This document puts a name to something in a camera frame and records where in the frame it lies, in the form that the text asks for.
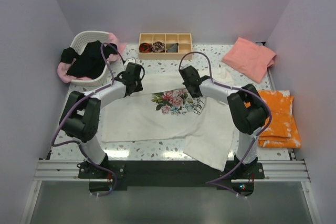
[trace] pink clothing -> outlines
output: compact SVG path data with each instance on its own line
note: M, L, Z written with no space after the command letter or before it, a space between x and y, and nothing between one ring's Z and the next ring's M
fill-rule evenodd
M108 39L107 42L116 44L116 46L118 47L118 51L121 55L122 55L122 53L124 52L124 50L127 46L126 43L119 43L119 39L113 33L109 33L109 39ZM107 60L112 62L112 61L116 61L118 59L119 59L119 55L110 54L110 56Z
M258 46L251 41L238 38L222 62L260 83L267 68L274 64L275 55L275 52L265 46Z
M124 50L127 46L126 43L119 43L119 39L113 33L109 33L109 38L108 38L107 42L116 44L116 46L118 48L118 51L121 55L122 55L122 53L124 52ZM107 60L109 62L116 61L118 59L119 59L119 55L113 55L113 54L110 54L109 57L107 58ZM65 83L69 83L72 80L82 80L82 81L92 80L89 77L77 78L77 77L74 77L74 76L67 75L67 72L68 72L69 68L71 67L72 64L74 64L75 61L76 61L76 59L74 59L71 64L60 62L60 64L57 67L57 74L60 77L60 79Z

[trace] black mounting plate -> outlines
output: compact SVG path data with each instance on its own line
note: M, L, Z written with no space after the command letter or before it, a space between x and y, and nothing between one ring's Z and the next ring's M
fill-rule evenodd
M227 161L226 167L234 167L235 161ZM108 167L118 178L116 190L127 190L129 186L159 186L159 187L206 187L205 182L221 176L222 172L198 161L108 161ZM240 177L249 179L251 173L255 179L265 178L263 165L249 169L248 175ZM79 178L106 178L79 172ZM231 184L231 176L224 184Z

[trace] metal frame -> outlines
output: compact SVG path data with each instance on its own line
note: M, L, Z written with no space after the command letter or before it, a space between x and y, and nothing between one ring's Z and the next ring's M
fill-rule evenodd
M100 182L106 179L78 178L77 164L82 160L57 161L40 160L38 162L34 180L36 181L82 181ZM256 182L308 182L309 175L304 161L259 161L264 167L265 179ZM235 182L247 182L239 179Z

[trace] white fabric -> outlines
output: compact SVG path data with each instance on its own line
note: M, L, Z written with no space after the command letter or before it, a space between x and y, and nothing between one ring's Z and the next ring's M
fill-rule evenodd
M199 74L203 76L208 72L200 71ZM214 69L213 76L220 82L233 84L225 68ZM224 170L234 130L227 105L211 98L191 101L192 98L187 93L188 96L183 97L184 105L181 104L180 113L176 115L178 112L172 110L177 106L172 106L170 110L163 106L157 108L161 100L156 98L156 101L152 101L155 99L154 93L164 92L164 98L169 94L172 98L176 97L176 89L185 89L182 83L179 73L146 75L142 81L143 91L106 106L102 141L128 142L186 137L185 154L212 168ZM165 91L169 90L175 91L167 94ZM182 102L179 98L170 101L177 105ZM186 106L188 102L194 105L196 112L202 111L200 115Z
M207 98L205 118L193 134L186 136L184 153L223 171L232 145L233 124L229 106Z

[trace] flower graphic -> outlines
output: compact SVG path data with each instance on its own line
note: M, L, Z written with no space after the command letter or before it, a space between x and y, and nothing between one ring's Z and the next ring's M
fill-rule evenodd
M191 112L193 110L193 106L190 103L186 103L186 105L184 106L188 112Z
M188 93L188 90L187 89L179 89L177 90L178 94L186 94Z
M185 115L187 112L201 114L204 102L193 99L187 89L171 90L152 94L151 101L156 104L156 111L164 115Z
M183 99L181 97L172 97L169 99L169 103L174 106L182 106L183 105Z
M163 93L162 98L164 100L169 100L170 98L177 97L179 92L177 90L171 90Z
M161 107L162 114L164 114L164 115L169 114L170 110L171 110L171 108L168 105L165 105L165 106Z
M170 113L172 115L178 115L179 114L178 107L172 106Z
M185 99L186 103L194 103L194 100L190 97L188 97L187 99Z

